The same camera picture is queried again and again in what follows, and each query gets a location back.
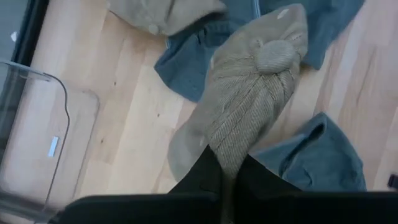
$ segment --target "wooden floor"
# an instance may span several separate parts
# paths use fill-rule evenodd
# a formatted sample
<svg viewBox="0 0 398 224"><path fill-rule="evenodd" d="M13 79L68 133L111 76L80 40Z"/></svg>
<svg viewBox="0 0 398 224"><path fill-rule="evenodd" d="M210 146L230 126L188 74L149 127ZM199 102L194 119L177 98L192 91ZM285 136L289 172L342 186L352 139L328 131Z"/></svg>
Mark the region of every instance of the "wooden floor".
<svg viewBox="0 0 398 224"><path fill-rule="evenodd" d="M99 97L80 175L64 183L75 188L68 200L155 194L175 185L168 143L195 104L154 71L164 42L108 12L105 0L51 0L32 66ZM267 141L288 138L326 111L361 156L368 189L386 190L389 174L398 172L397 58L398 2L367 0L329 48L322 69L303 71Z"/></svg>

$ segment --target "ribbed knit fabric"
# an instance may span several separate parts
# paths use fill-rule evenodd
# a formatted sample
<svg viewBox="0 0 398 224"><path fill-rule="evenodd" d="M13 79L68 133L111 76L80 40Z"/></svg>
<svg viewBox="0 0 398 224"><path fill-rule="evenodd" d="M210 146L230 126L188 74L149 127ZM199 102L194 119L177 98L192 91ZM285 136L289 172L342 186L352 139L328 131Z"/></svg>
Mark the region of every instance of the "ribbed knit fabric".
<svg viewBox="0 0 398 224"><path fill-rule="evenodd" d="M207 144L214 150L225 176L224 221L248 150L271 128L294 91L307 42L305 10L299 4L238 29L215 52L204 94L170 143L169 163L177 179Z"/></svg>

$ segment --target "beige knit hat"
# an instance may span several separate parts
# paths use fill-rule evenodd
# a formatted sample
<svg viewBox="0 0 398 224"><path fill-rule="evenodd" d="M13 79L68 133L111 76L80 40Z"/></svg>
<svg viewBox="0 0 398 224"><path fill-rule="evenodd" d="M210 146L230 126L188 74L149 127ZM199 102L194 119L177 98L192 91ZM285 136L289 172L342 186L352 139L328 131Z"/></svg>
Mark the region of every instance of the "beige knit hat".
<svg viewBox="0 0 398 224"><path fill-rule="evenodd" d="M108 0L109 10L152 34L173 35L200 18L226 10L220 0Z"/></svg>
<svg viewBox="0 0 398 224"><path fill-rule="evenodd" d="M209 144L233 179L258 136L292 95L307 53L300 4L282 7L237 30L211 59L202 99L175 133L169 163L181 180Z"/></svg>

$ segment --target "light wood flooring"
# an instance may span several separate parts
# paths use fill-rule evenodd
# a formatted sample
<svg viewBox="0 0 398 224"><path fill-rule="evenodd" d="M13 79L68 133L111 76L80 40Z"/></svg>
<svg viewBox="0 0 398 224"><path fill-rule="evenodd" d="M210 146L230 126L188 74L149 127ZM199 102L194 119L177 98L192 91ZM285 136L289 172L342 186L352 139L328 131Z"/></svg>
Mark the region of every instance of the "light wood flooring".
<svg viewBox="0 0 398 224"><path fill-rule="evenodd" d="M50 204L94 194L156 194L176 184L167 148L195 104L154 71L164 43L110 13L105 0L51 0L32 67L95 92L99 111L87 153L67 158L83 161L68 167L78 175L62 182L66 190ZM325 111L362 158L368 189L387 190L389 174L398 172L397 64L398 1L367 0L322 69L302 72L267 142L288 138Z"/></svg>

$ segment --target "folded garment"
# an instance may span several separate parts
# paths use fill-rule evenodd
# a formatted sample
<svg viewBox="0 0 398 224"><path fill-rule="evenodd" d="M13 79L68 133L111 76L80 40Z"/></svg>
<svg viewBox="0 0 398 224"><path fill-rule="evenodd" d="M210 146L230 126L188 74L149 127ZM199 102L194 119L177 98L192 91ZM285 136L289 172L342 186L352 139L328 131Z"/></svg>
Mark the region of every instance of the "folded garment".
<svg viewBox="0 0 398 224"><path fill-rule="evenodd" d="M212 13L225 11L219 0L108 0L109 10L152 34L173 35Z"/></svg>
<svg viewBox="0 0 398 224"><path fill-rule="evenodd" d="M366 190L361 159L325 113L317 114L288 140L254 148L250 152L254 159L301 190Z"/></svg>
<svg viewBox="0 0 398 224"><path fill-rule="evenodd" d="M205 87L214 51L240 26L292 3L303 4L308 21L308 54L303 62L320 69L325 52L363 5L364 0L223 0L228 13L194 23L169 37L168 49L155 64L163 82L197 102Z"/></svg>
<svg viewBox="0 0 398 224"><path fill-rule="evenodd" d="M207 145L224 173L224 206L248 150L274 124L291 97L307 52L302 5L282 7L238 29L211 59L206 88L169 145L180 180Z"/></svg>

